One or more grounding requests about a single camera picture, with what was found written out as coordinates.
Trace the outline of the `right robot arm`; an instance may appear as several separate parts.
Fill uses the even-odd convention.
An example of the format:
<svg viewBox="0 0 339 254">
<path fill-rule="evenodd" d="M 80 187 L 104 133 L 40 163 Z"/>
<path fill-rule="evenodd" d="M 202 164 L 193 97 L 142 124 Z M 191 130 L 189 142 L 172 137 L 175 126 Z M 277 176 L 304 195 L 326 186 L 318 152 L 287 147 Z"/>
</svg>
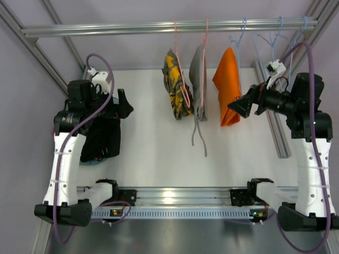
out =
<svg viewBox="0 0 339 254">
<path fill-rule="evenodd" d="M 328 156 L 333 137 L 332 119 L 318 109 L 324 89 L 321 76 L 314 76 L 314 88 L 310 87 L 309 73 L 299 73 L 291 91 L 279 92 L 267 83 L 252 85 L 241 98 L 228 107 L 247 118 L 252 105 L 260 115 L 266 110 L 286 116 L 291 138 L 296 150 L 298 195 L 293 201 L 285 196 L 268 178 L 253 178 L 247 183 L 248 191 L 272 207 L 278 214 L 278 223 L 285 232 L 324 231 L 338 229 L 338 215 L 331 205 L 328 184 Z"/>
</svg>

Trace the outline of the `light blue wire hanger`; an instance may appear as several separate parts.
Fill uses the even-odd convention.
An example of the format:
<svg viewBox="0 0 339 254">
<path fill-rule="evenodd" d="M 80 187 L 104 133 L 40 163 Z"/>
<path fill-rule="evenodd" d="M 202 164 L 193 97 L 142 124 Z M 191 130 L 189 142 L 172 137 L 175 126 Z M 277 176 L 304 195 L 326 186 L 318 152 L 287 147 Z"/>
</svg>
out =
<svg viewBox="0 0 339 254">
<path fill-rule="evenodd" d="M 303 27 L 297 32 L 297 34 L 295 35 L 295 37 L 291 40 L 289 40 L 286 36 L 281 35 L 280 31 L 278 33 L 275 34 L 276 38 L 283 38 L 287 41 L 290 49 L 294 48 L 296 46 L 296 44 L 301 40 L 301 37 L 304 36 L 304 31 L 306 29 L 306 26 L 308 24 L 308 17 L 306 17 L 305 15 L 302 16 L 302 19 L 304 20 L 304 25 Z M 289 69 L 288 69 L 288 82 L 290 83 L 291 80 L 291 76 L 292 76 L 292 64 L 293 64 L 293 60 L 294 60 L 294 55 L 295 53 L 292 52 L 290 54 L 290 63 L 289 63 Z"/>
</svg>

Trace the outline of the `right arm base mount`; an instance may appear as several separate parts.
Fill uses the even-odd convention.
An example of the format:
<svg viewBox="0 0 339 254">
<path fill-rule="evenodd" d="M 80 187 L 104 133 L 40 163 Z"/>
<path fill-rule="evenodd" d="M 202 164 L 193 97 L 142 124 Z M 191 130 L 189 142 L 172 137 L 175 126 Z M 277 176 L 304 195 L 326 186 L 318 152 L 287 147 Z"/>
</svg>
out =
<svg viewBox="0 0 339 254">
<path fill-rule="evenodd" d="M 269 216 L 268 203 L 260 199 L 256 194 L 257 185 L 259 183 L 274 183 L 274 181 L 269 178 L 252 178 L 250 181 L 247 182 L 246 188 L 230 190 L 230 200 L 232 206 L 264 206 L 264 209 L 261 209 L 259 211 L 251 210 L 250 216 L 252 216 L 253 219 L 250 219 L 249 221 L 254 224 L 261 224 L 261 222 L 267 221 L 271 218 Z"/>
</svg>

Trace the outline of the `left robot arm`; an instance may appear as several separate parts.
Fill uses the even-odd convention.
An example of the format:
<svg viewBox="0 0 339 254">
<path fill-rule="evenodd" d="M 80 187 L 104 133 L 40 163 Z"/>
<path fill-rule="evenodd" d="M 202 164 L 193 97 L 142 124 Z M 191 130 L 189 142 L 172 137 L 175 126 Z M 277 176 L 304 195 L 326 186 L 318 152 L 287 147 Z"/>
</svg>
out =
<svg viewBox="0 0 339 254">
<path fill-rule="evenodd" d="M 77 192 L 78 170 L 88 162 L 116 157 L 121 146 L 121 120 L 133 107 L 124 89 L 114 97 L 103 85 L 80 79 L 68 84 L 64 108 L 54 117 L 54 159 L 47 193 L 34 208 L 35 216 L 59 225 L 85 227 L 92 211 L 118 199 L 116 180 L 99 179 L 84 193 Z"/>
</svg>

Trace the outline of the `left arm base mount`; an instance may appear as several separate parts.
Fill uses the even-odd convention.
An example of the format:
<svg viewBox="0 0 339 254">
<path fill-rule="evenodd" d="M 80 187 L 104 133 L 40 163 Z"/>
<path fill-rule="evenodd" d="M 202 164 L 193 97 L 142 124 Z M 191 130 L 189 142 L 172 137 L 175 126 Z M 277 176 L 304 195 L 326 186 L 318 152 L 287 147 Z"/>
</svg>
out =
<svg viewBox="0 0 339 254">
<path fill-rule="evenodd" d="M 102 206 L 110 206 L 110 205 L 121 205 L 122 208 L 119 210 L 111 210 L 110 211 L 110 219 L 103 219 L 102 221 L 105 223 L 118 224 L 125 220 L 125 218 L 130 214 L 131 208 L 135 206 L 137 198 L 137 190 L 136 189 L 120 189 L 117 198 L 110 198 L 104 201 L 100 207 Z"/>
</svg>

